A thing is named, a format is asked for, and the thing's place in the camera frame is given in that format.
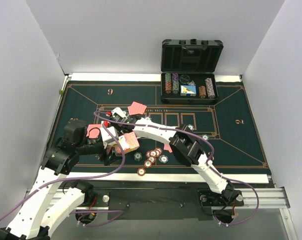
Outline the red poker chip stack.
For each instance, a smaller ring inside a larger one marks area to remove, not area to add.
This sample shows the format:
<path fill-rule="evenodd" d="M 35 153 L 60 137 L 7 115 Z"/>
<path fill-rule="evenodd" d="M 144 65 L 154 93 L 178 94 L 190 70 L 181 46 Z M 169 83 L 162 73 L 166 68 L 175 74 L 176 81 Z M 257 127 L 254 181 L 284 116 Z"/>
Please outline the red poker chip stack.
<path fill-rule="evenodd" d="M 144 166 L 146 168 L 150 168 L 153 165 L 155 165 L 156 164 L 156 159 L 162 154 L 162 152 L 163 151 L 159 147 L 157 147 L 153 150 L 149 150 L 146 153 L 147 159 L 144 161 Z"/>

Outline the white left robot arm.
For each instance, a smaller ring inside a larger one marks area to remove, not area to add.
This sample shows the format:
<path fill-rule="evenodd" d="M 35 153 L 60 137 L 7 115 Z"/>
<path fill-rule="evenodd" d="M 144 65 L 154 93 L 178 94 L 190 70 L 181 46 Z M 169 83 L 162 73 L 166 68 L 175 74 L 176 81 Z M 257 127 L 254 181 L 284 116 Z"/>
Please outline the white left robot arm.
<path fill-rule="evenodd" d="M 110 142 L 118 142 L 117 131 L 104 121 L 101 126 L 70 119 L 63 136 L 45 152 L 30 194 L 14 207 L 18 213 L 7 227 L 0 228 L 0 240 L 49 240 L 56 228 L 78 206 L 93 202 L 93 186 L 86 177 L 67 178 L 82 155 L 106 156 Z M 66 195 L 53 206 L 50 202 L 65 181 L 71 181 Z"/>

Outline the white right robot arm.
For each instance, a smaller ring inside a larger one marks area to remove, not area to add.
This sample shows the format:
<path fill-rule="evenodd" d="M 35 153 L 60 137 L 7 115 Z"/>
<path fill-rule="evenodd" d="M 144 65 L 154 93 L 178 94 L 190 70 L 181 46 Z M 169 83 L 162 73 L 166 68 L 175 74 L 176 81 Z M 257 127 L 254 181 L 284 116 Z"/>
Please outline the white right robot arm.
<path fill-rule="evenodd" d="M 223 177 L 213 166 L 213 146 L 194 134 L 188 126 L 166 126 L 140 115 L 122 118 L 114 114 L 109 121 L 118 132 L 134 132 L 137 137 L 169 145 L 175 159 L 180 164 L 193 168 L 208 184 L 217 203 L 228 204 L 239 196 L 231 181 Z"/>

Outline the blue poker chip stack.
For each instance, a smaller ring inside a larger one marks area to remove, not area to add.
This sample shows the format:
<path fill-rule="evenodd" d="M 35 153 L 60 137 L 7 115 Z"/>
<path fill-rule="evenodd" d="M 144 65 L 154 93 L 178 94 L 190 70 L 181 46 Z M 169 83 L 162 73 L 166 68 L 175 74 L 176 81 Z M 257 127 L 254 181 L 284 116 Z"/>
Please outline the blue poker chip stack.
<path fill-rule="evenodd" d="M 168 157 L 166 155 L 160 155 L 158 157 L 159 162 L 166 164 L 168 162 Z"/>

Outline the green poker chip stack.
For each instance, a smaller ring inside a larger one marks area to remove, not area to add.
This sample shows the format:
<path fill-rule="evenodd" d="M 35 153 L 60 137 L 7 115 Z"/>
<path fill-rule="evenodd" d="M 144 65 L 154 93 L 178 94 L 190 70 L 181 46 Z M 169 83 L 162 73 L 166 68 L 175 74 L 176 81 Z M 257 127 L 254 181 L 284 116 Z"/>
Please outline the green poker chip stack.
<path fill-rule="evenodd" d="M 142 158 L 143 158 L 142 153 L 136 152 L 136 153 L 134 154 L 134 160 L 135 160 L 135 161 L 139 162 L 139 161 L 142 160 Z"/>

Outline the moved green chip stack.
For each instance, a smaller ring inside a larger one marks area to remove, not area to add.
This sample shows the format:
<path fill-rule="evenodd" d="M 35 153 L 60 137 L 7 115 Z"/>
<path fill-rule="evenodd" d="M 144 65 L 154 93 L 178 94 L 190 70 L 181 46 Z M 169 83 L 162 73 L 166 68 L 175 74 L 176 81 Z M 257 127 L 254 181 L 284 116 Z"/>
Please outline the moved green chip stack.
<path fill-rule="evenodd" d="M 206 141 L 209 140 L 209 137 L 208 137 L 206 134 L 203 134 L 203 135 L 202 135 L 202 138 L 203 138 L 204 140 L 206 140 Z"/>

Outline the red playing card deck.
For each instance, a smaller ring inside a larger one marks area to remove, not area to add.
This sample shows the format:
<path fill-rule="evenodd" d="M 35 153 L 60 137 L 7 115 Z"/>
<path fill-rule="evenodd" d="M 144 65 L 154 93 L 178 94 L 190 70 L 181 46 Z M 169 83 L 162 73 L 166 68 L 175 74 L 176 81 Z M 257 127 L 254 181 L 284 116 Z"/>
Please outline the red playing card deck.
<path fill-rule="evenodd" d="M 120 145 L 114 144 L 113 148 L 115 150 L 115 153 L 119 156 L 121 155 L 120 147 L 122 147 L 125 154 L 135 151 L 140 147 L 138 138 L 134 132 L 125 133 L 119 136 L 118 142 Z"/>

